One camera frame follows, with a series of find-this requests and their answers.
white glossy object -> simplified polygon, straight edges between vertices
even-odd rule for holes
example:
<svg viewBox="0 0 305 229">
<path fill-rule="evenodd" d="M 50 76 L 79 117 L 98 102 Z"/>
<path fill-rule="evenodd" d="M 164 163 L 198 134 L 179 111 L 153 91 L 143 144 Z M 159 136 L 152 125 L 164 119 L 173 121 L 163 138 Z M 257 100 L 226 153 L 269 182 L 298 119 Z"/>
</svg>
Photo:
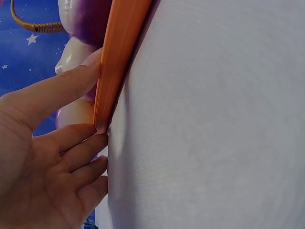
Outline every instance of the white glossy object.
<svg viewBox="0 0 305 229">
<path fill-rule="evenodd" d="M 94 103 L 78 99 L 60 110 L 56 115 L 56 128 L 79 123 L 93 123 Z"/>
<path fill-rule="evenodd" d="M 71 37 L 62 52 L 61 59 L 55 66 L 56 74 L 71 70 L 80 65 L 91 53 L 98 50 L 98 46 L 82 43 Z"/>
</svg>

finger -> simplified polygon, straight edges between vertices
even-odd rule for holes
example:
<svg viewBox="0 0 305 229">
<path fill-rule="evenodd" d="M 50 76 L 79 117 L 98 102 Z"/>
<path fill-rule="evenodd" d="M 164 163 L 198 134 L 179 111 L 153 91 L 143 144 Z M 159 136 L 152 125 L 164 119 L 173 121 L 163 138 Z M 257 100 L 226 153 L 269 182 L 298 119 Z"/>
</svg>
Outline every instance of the finger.
<svg viewBox="0 0 305 229">
<path fill-rule="evenodd" d="M 103 134 L 95 135 L 73 147 L 62 156 L 66 171 L 72 172 L 88 164 L 107 144 L 108 136 Z"/>
<path fill-rule="evenodd" d="M 107 157 L 100 156 L 89 164 L 72 172 L 75 190 L 91 184 L 99 178 L 107 169 Z"/>
<path fill-rule="evenodd" d="M 81 188 L 77 197 L 83 206 L 83 217 L 88 215 L 98 206 L 108 192 L 108 178 L 102 176 L 93 183 Z"/>
<path fill-rule="evenodd" d="M 72 124 L 52 131 L 46 135 L 34 137 L 34 141 L 49 141 L 57 146 L 62 153 L 96 133 L 96 128 L 91 124 Z"/>
<path fill-rule="evenodd" d="M 14 118 L 30 129 L 35 129 L 43 119 L 57 109 L 85 95 L 95 85 L 99 76 L 101 50 L 88 57 L 90 62 L 60 75 L 12 92 L 2 100 L 10 103 Z"/>
</svg>

purple object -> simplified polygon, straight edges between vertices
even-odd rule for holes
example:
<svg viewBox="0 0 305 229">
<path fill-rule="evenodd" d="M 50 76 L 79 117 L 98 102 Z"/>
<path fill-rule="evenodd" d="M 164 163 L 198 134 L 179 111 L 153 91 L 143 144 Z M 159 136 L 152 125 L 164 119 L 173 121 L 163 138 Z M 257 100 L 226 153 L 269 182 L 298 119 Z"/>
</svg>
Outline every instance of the purple object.
<svg viewBox="0 0 305 229">
<path fill-rule="evenodd" d="M 94 101 L 94 100 L 95 100 L 96 87 L 97 87 L 97 85 L 95 85 L 95 86 L 86 94 L 86 97 L 88 98 L 88 100 L 90 100 L 90 101 Z"/>
<path fill-rule="evenodd" d="M 102 46 L 112 0 L 59 0 L 65 30 L 81 42 Z"/>
</svg>

fingernail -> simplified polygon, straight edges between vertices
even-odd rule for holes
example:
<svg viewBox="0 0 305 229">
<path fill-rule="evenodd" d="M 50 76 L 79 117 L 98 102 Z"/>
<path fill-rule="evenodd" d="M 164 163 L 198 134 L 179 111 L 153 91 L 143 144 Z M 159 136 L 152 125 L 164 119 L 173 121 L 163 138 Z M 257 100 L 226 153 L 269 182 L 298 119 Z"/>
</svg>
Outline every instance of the fingernail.
<svg viewBox="0 0 305 229">
<path fill-rule="evenodd" d="M 102 55 L 102 48 L 96 50 L 95 52 L 93 52 L 90 56 L 88 56 L 84 62 L 82 63 L 82 65 L 86 65 L 86 66 L 93 66 L 97 63 L 99 63 L 101 61 L 101 55 Z"/>
</svg>

hand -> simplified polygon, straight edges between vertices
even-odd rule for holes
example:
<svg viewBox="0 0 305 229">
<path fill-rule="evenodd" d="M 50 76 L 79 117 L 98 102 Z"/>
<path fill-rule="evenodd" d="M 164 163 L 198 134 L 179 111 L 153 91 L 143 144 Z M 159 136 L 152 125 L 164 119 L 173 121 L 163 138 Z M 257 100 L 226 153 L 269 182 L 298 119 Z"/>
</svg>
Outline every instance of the hand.
<svg viewBox="0 0 305 229">
<path fill-rule="evenodd" d="M 95 63 L 0 98 L 0 228 L 80 229 L 107 194 L 107 158 L 91 162 L 107 136 L 94 135 L 93 125 L 32 137 L 44 118 L 94 86 Z"/>
</svg>

